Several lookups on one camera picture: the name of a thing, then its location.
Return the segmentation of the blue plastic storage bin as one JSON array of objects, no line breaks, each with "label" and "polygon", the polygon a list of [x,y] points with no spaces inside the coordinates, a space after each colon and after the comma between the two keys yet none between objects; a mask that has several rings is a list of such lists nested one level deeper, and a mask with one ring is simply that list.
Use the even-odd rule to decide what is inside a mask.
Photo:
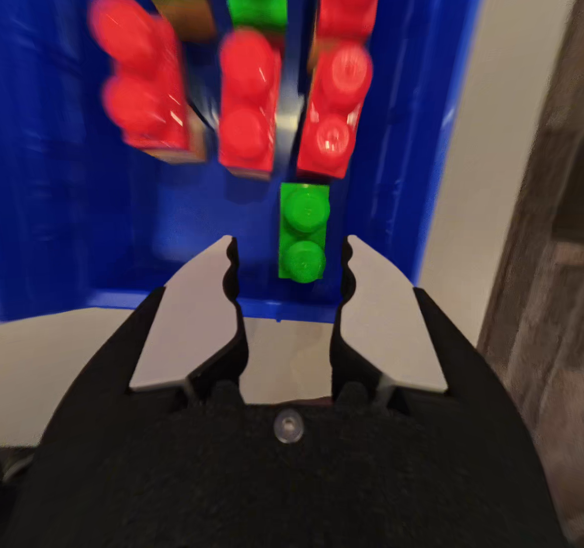
[{"label": "blue plastic storage bin", "polygon": [[[150,0],[136,0],[152,11]],[[230,174],[123,143],[91,0],[1,0],[1,321],[135,308],[191,257],[237,238],[244,316],[331,323],[355,234],[419,282],[481,0],[379,0],[373,80],[347,176],[330,183],[324,278],[278,278],[280,186],[296,175],[317,0],[288,0],[274,170]]]}]

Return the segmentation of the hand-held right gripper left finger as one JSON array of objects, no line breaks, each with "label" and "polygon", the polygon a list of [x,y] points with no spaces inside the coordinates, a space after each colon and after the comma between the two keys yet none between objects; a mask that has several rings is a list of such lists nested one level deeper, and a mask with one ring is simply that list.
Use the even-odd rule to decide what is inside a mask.
[{"label": "hand-held right gripper left finger", "polygon": [[220,382],[239,387],[249,346],[237,302],[238,267],[237,239],[224,235],[165,283],[132,391],[179,387],[204,401]]}]

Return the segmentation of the grey desk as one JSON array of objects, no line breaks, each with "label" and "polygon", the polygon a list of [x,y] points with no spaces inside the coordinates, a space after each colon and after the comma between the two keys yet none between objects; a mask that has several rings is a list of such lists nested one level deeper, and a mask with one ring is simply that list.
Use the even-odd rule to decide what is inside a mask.
[{"label": "grey desk", "polygon": [[[420,285],[473,345],[576,0],[482,0]],[[1,324],[1,446],[36,446],[63,395],[130,309]]]}]

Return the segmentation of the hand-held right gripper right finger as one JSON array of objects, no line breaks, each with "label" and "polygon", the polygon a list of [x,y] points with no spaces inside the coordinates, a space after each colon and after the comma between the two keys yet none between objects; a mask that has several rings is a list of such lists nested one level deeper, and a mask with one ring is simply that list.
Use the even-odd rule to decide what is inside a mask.
[{"label": "hand-held right gripper right finger", "polygon": [[370,401],[387,406],[397,388],[443,395],[448,389],[413,284],[358,236],[341,250],[341,301],[329,360],[332,398],[361,384]]}]

